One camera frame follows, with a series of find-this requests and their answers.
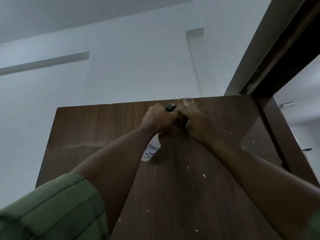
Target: bottle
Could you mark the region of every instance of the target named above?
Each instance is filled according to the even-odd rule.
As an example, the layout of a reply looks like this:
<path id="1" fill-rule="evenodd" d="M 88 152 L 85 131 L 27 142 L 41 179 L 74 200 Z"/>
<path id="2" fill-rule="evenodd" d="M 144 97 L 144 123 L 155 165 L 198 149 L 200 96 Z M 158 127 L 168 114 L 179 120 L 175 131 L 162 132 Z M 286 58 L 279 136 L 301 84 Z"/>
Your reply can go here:
<path id="1" fill-rule="evenodd" d="M 166 110 L 168 112 L 174 111 L 177 106 L 175 104 L 169 104 L 166 106 Z M 149 142 L 148 146 L 144 150 L 142 154 L 141 161 L 149 161 L 150 158 L 160 149 L 161 144 L 159 142 L 159 133 L 156 133 L 154 137 L 152 137 L 151 141 Z"/>

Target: white ceiling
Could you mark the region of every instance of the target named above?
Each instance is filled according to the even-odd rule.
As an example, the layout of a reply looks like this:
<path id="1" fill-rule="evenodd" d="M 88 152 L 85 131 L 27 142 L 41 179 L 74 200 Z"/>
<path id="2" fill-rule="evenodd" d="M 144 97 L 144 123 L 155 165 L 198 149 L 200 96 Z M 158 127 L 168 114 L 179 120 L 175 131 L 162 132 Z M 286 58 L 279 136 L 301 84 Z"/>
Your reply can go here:
<path id="1" fill-rule="evenodd" d="M 289 125 L 301 125 L 320 118 L 320 56 L 274 95 Z"/>
<path id="2" fill-rule="evenodd" d="M 0 0 L 0 43 L 192 0 Z"/>

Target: wooden door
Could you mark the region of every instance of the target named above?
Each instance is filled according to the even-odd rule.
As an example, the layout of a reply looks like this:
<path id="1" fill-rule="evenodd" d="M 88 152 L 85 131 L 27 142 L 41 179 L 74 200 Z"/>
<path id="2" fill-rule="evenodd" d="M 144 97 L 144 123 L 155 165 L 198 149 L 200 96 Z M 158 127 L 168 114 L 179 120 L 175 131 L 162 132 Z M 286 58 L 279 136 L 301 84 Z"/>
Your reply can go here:
<path id="1" fill-rule="evenodd" d="M 280 166 L 259 112 L 248 95 L 198 98 L 230 143 Z M 170 100 L 58 108 L 37 186 L 136 129 L 149 106 Z M 178 127 L 141 162 L 111 239 L 281 239 L 231 173 Z"/>

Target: blurred hand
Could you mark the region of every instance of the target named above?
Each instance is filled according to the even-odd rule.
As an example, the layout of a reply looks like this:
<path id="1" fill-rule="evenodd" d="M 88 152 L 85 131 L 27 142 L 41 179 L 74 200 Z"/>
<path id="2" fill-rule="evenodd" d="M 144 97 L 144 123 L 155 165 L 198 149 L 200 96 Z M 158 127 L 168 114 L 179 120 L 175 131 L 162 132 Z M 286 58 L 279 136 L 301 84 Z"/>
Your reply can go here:
<path id="1" fill-rule="evenodd" d="M 176 119 L 178 114 L 176 112 L 168 112 L 162 104 L 155 104 L 149 107 L 146 115 L 142 119 L 141 125 L 151 123 L 157 131 L 171 125 Z"/>
<path id="2" fill-rule="evenodd" d="M 186 124 L 188 133 L 196 140 L 209 145 L 215 133 L 206 110 L 190 99 L 183 99 L 180 103 L 177 103 L 177 109 L 189 119 Z"/>

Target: person's right arm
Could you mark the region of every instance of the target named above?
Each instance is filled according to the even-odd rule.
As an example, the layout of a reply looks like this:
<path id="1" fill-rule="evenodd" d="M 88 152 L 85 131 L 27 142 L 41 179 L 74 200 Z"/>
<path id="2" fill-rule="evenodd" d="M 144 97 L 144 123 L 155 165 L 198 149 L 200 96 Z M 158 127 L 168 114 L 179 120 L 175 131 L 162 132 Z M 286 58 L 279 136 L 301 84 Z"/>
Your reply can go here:
<path id="1" fill-rule="evenodd" d="M 209 117 L 194 101 L 183 100 L 178 109 L 189 118 L 189 134 L 214 152 L 284 239 L 312 239 L 305 233 L 311 217 L 320 209 L 319 188 L 230 146 L 216 135 Z"/>

